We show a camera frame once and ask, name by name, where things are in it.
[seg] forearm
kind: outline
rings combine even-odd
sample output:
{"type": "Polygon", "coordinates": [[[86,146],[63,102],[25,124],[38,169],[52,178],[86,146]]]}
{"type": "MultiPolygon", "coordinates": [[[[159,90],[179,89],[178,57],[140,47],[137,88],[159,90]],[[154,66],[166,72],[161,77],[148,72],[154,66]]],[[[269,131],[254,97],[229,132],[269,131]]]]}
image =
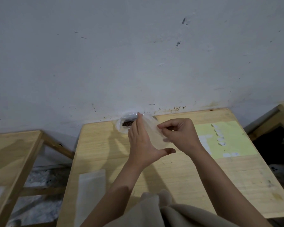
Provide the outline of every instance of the forearm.
{"type": "Polygon", "coordinates": [[[102,227],[122,216],[141,172],[129,162],[125,163],[111,188],[80,227],[102,227]]]}
{"type": "Polygon", "coordinates": [[[241,194],[215,160],[201,147],[189,157],[195,164],[216,213],[243,226],[271,226],[241,194]]]}

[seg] hand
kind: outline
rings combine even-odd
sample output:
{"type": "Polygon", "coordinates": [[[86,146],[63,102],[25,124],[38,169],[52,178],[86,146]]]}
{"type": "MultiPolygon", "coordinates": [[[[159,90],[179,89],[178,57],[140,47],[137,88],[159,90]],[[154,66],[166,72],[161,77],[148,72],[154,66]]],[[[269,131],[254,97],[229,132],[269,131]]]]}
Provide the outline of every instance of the hand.
{"type": "Polygon", "coordinates": [[[194,149],[203,149],[191,119],[170,119],[160,123],[158,128],[169,141],[187,155],[194,149]]]}
{"type": "Polygon", "coordinates": [[[130,142],[128,163],[138,167],[141,171],[160,158],[176,152],[173,148],[161,150],[154,148],[144,128],[140,113],[129,129],[128,137],[130,142]]]}

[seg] person's right hand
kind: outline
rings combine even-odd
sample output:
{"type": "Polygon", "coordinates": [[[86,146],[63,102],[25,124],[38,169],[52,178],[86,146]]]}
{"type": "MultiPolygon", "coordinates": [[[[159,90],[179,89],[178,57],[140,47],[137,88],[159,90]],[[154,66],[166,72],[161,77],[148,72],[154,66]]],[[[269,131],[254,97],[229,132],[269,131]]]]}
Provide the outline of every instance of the person's right hand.
{"type": "Polygon", "coordinates": [[[195,149],[203,149],[191,119],[170,119],[160,123],[158,128],[169,141],[187,155],[195,149]]]}

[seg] person's right arm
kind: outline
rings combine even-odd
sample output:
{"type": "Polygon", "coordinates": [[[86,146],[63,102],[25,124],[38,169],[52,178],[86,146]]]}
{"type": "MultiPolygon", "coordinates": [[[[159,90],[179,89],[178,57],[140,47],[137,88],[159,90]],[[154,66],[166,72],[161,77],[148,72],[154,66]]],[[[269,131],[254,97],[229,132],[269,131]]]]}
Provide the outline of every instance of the person's right arm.
{"type": "Polygon", "coordinates": [[[191,158],[220,217],[241,227],[271,227],[203,148],[191,119],[171,119],[158,127],[179,150],[191,158]]]}

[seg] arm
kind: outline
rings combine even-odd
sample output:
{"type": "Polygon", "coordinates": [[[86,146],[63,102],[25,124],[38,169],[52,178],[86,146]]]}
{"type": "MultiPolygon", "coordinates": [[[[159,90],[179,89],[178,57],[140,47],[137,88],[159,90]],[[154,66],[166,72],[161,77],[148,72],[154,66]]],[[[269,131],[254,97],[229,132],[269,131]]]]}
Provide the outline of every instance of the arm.
{"type": "Polygon", "coordinates": [[[171,119],[158,127],[177,148],[191,158],[219,216],[241,227],[271,227],[203,148],[190,119],[171,119]]]}
{"type": "Polygon", "coordinates": [[[140,113],[138,113],[138,118],[133,122],[128,132],[128,137],[130,153],[127,162],[110,189],[80,227],[102,227],[122,216],[133,187],[144,168],[161,157],[176,152],[173,148],[157,150],[153,147],[143,126],[140,113]]]}

